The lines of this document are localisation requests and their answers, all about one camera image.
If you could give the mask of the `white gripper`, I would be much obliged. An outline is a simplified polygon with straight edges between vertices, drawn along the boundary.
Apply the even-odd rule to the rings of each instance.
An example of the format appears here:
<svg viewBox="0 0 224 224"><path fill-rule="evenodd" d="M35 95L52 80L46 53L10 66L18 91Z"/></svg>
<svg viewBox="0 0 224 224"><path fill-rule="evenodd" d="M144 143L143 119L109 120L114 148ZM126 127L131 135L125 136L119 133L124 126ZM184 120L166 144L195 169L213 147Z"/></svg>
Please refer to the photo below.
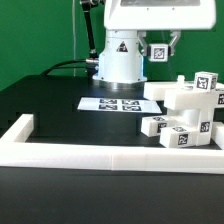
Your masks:
<svg viewBox="0 0 224 224"><path fill-rule="evenodd" d="M216 0L106 0L104 26L109 30L138 30L143 56L150 55L146 30L173 30L169 55L175 54L180 30L211 29Z"/></svg>

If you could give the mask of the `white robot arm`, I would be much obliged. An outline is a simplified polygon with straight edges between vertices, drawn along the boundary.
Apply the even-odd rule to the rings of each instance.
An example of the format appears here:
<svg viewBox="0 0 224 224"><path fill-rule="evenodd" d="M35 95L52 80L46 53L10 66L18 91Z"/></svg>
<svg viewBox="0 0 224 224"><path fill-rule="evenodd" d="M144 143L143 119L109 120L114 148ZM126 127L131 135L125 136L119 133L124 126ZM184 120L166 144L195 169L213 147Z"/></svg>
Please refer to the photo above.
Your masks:
<svg viewBox="0 0 224 224"><path fill-rule="evenodd" d="M93 80L112 89L141 86L145 59L166 62L183 30L215 23L215 0L106 0L105 48Z"/></svg>

